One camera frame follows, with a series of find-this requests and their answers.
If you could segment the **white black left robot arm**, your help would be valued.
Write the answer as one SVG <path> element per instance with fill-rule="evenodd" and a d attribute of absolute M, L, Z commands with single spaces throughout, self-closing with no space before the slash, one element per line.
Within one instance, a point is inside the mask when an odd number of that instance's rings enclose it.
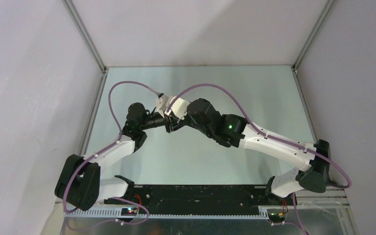
<path fill-rule="evenodd" d="M 139 150 L 147 139 L 147 129 L 164 126 L 168 131 L 176 130 L 175 125 L 185 121 L 189 104 L 176 97 L 170 101 L 158 98 L 155 112 L 148 111 L 141 103 L 131 104 L 117 140 L 87 157 L 75 154 L 67 157 L 54 190 L 57 198 L 74 206 L 66 211 L 87 211 L 113 197 L 124 204 L 133 202 L 135 190 L 130 182 L 118 176 L 101 179 L 101 172 Z"/>

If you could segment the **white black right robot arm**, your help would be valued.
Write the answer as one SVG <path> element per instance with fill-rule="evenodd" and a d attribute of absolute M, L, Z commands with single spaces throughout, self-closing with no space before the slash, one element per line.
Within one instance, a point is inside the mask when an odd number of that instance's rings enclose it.
<path fill-rule="evenodd" d="M 303 189 L 326 192 L 329 164 L 318 156 L 323 153 L 321 146 L 325 146 L 325 142 L 303 144 L 261 127 L 255 130 L 246 118 L 222 115 L 202 98 L 193 102 L 178 98 L 169 111 L 219 145 L 259 151 L 293 165 L 292 170 L 269 179 L 265 191 L 268 203 L 277 205 Z"/>

